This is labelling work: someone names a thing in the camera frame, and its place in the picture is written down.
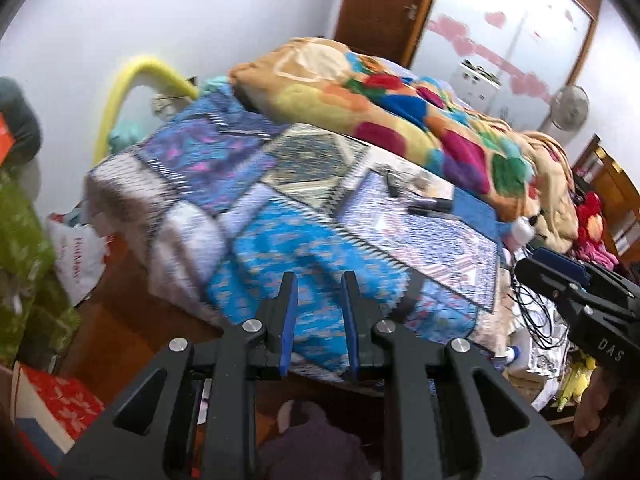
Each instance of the patchwork quilt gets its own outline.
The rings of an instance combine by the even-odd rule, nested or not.
[[[388,194],[389,168],[429,179],[460,219],[408,214],[410,197]],[[229,85],[94,168],[85,196],[85,219],[126,238],[151,293],[211,324],[250,318],[295,272],[298,371],[336,380],[348,363],[345,270],[424,338],[501,345],[491,207],[377,146],[247,112]]]
[[[237,65],[230,79],[270,118],[385,148],[482,198],[502,221],[542,206],[538,231],[557,251],[577,237],[574,183],[561,146],[462,107],[433,79],[395,75],[376,58],[321,38],[296,38]]]

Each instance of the orange object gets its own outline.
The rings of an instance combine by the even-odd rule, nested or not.
[[[14,136],[6,125],[4,116],[0,113],[0,166],[9,154],[9,150],[15,144]]]

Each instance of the red stuffed toy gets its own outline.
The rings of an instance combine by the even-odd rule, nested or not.
[[[602,203],[593,191],[587,193],[584,202],[575,208],[578,216],[578,239],[574,242],[575,255],[587,262],[601,264],[609,270],[618,264],[618,259],[604,247],[602,232]]]

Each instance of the yellow foam tube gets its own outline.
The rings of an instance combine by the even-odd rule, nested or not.
[[[100,122],[100,132],[94,150],[94,166],[103,160],[108,154],[107,146],[109,132],[113,130],[120,106],[129,90],[129,86],[133,78],[140,73],[150,73],[164,80],[166,83],[175,87],[178,91],[191,99],[197,99],[200,91],[198,87],[189,83],[176,70],[171,68],[167,63],[156,59],[155,57],[141,56],[132,59],[118,74],[116,83],[111,89],[107,105],[102,114]]]

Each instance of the folded blanket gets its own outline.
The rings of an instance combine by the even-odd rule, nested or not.
[[[435,80],[403,80],[376,58],[321,38],[296,38],[236,66],[230,79],[272,119],[385,148],[479,196],[503,221],[542,206],[538,230],[555,250],[568,250],[577,236],[562,148],[544,134],[517,134],[456,104]]]

